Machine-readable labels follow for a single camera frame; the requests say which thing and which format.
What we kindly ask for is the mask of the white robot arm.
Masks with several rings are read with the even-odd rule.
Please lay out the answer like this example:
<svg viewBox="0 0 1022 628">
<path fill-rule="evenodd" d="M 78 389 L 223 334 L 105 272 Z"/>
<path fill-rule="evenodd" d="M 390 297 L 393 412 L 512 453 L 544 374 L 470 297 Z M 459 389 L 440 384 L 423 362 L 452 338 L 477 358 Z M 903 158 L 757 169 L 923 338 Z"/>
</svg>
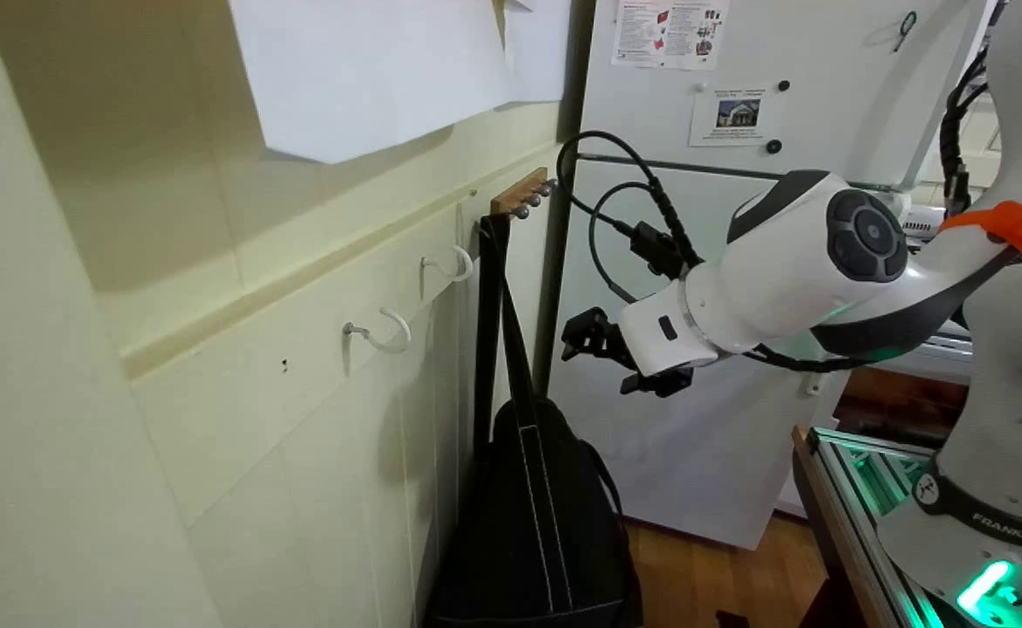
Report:
<svg viewBox="0 0 1022 628">
<path fill-rule="evenodd" d="M 970 398 L 908 498 L 880 521 L 895 568 L 982 625 L 1022 628 L 1022 0 L 987 30 L 982 87 L 1001 163 L 923 247 L 874 196 L 793 169 L 729 227 L 726 251 L 612 309 L 580 312 L 567 353 L 648 384 L 726 354 L 793 369 L 888 358 L 959 312 L 974 331 Z"/>
</svg>

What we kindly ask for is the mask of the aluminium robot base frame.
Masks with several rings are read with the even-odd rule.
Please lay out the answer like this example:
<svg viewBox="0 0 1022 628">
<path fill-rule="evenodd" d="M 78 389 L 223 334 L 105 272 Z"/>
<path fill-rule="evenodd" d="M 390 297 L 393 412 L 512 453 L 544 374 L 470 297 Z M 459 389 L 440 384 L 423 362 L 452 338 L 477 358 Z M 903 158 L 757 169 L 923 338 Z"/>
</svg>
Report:
<svg viewBox="0 0 1022 628">
<path fill-rule="evenodd" d="M 1022 628 L 1022 539 L 923 514 L 926 447 L 797 430 L 793 472 L 868 628 Z"/>
</svg>

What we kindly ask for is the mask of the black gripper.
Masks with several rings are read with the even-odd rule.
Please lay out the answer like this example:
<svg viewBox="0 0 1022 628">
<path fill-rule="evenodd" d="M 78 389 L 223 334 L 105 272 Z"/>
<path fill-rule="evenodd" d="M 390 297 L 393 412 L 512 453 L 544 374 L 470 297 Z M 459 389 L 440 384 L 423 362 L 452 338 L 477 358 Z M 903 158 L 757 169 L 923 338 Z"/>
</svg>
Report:
<svg viewBox="0 0 1022 628">
<path fill-rule="evenodd" d="M 575 316 L 564 320 L 562 329 L 562 354 L 570 358 L 570 354 L 595 354 L 595 358 L 612 358 L 620 366 L 636 366 L 624 338 L 620 338 L 620 329 L 600 309 L 600 308 L 588 308 Z M 620 395 L 636 395 L 636 389 L 646 389 L 646 395 L 657 395 L 657 398 L 669 398 L 682 388 L 689 388 L 694 379 L 694 366 L 682 362 L 682 366 L 669 366 L 662 374 L 630 374 L 620 379 Z"/>
</svg>

